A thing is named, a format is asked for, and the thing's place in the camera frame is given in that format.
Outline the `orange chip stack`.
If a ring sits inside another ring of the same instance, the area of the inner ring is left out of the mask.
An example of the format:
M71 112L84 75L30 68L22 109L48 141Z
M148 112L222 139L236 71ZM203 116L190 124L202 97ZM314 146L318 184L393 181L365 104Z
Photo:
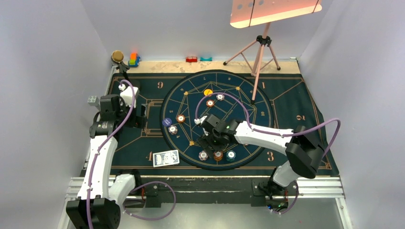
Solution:
M214 152L214 154L213 154L213 158L214 158L215 161L219 162L219 161L221 161L222 158L223 158L223 153L220 152L220 151L216 151L216 152Z

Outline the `pink white chip stack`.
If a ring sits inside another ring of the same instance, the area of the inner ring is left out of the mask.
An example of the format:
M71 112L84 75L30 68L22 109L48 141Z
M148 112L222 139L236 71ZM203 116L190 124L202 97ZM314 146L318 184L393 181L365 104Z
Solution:
M205 152L205 151L201 151L200 153L199 153L199 159L201 160L201 161L205 161L205 160L207 160L209 158L209 156L208 156L208 154Z

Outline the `orange poker chip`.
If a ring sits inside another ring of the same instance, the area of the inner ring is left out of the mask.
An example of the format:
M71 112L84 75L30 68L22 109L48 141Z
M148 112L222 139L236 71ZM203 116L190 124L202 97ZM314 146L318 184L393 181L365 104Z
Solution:
M207 100L206 101L206 106L207 107L214 107L215 106L215 101L214 100Z
M186 120L186 117L184 115L180 114L176 117L176 120L178 123L184 123Z

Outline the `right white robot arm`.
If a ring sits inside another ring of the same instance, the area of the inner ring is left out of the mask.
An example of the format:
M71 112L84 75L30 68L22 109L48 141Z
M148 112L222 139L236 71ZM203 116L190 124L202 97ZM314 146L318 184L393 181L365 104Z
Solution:
M316 177L324 149L309 130L301 126L292 129L274 129L252 125L247 121L226 122L213 114L196 118L194 123L203 129L198 143L209 156L224 151L229 144L254 145L284 154L287 161L278 166L268 181L268 188L280 194L300 177Z

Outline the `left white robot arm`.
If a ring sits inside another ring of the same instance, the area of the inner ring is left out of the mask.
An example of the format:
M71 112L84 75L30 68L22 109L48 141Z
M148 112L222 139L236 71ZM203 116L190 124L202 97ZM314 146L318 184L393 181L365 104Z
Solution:
M98 99L98 112L89 128L85 177L76 198L66 205L66 213L76 229L118 228L126 196L137 195L142 190L136 170L121 171L114 183L109 183L123 128L143 128L146 123L146 117L136 113L139 81L124 79L118 88L119 94L107 94Z

